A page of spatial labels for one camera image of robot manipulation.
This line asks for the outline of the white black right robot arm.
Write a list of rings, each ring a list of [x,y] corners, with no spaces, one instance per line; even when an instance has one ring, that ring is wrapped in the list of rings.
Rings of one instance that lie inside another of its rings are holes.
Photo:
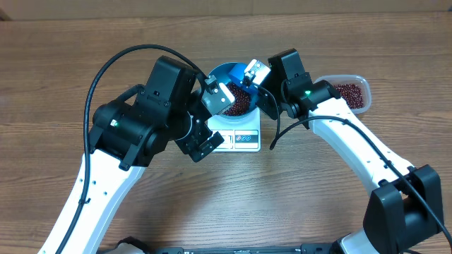
[[[333,243],[308,243],[303,253],[411,253],[412,247],[443,233],[441,179],[428,164],[415,167],[381,142],[327,81],[313,82],[296,49],[246,67],[251,86],[267,94],[258,107],[279,121],[283,111],[295,119],[277,128],[279,140],[304,126],[325,140],[351,168],[369,194],[362,228]]]

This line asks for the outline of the blue plastic measuring scoop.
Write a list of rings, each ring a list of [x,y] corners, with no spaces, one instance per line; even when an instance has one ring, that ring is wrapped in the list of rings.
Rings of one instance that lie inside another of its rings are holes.
[[[227,76],[243,91],[248,92],[250,95],[257,95],[258,90],[255,87],[247,87],[246,85],[242,84],[245,68],[246,64],[244,63],[234,63],[232,64],[232,69],[228,72]]]

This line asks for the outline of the white digital kitchen scale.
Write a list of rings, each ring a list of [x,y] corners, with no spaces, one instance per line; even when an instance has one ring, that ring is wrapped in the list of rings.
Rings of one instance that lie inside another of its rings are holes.
[[[258,108],[241,116],[216,115],[207,122],[212,132],[224,139],[214,152],[259,152],[261,149],[261,113]]]

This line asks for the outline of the teal metal bowl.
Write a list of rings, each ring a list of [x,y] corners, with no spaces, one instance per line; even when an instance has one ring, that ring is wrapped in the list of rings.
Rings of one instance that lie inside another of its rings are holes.
[[[219,82],[224,83],[224,84],[227,85],[229,82],[231,82],[231,80],[229,79],[227,74],[232,69],[232,64],[235,64],[235,63],[238,63],[238,62],[223,63],[223,64],[215,67],[210,72],[210,75],[214,75],[218,79]],[[226,116],[224,114],[221,114],[220,116],[223,117],[223,118],[226,118],[226,119],[238,119],[238,118],[245,117],[246,115],[250,114],[253,110],[256,109],[257,99],[258,99],[258,94],[257,95],[251,95],[251,104],[250,104],[249,110],[244,115],[241,115],[241,116]]]

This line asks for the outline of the clear plastic bean container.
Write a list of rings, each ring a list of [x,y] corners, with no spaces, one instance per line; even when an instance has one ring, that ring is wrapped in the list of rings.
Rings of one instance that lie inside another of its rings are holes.
[[[371,90],[368,81],[360,75],[324,75],[315,80],[328,81],[347,102],[354,114],[366,112],[371,106]]]

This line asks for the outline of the red beans in bowl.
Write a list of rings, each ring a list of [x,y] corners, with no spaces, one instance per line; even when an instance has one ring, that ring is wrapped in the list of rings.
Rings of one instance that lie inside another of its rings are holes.
[[[223,114],[226,116],[241,116],[247,113],[251,104],[251,95],[233,82],[229,82],[227,88],[234,95],[235,101]]]

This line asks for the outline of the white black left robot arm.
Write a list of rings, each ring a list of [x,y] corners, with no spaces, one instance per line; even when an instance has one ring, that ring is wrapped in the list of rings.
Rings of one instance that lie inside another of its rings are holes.
[[[153,157],[174,141],[194,162],[222,142],[206,121],[234,104],[215,76],[194,90],[200,71],[168,56],[136,85],[94,113],[88,154],[41,253],[95,253],[117,209]]]

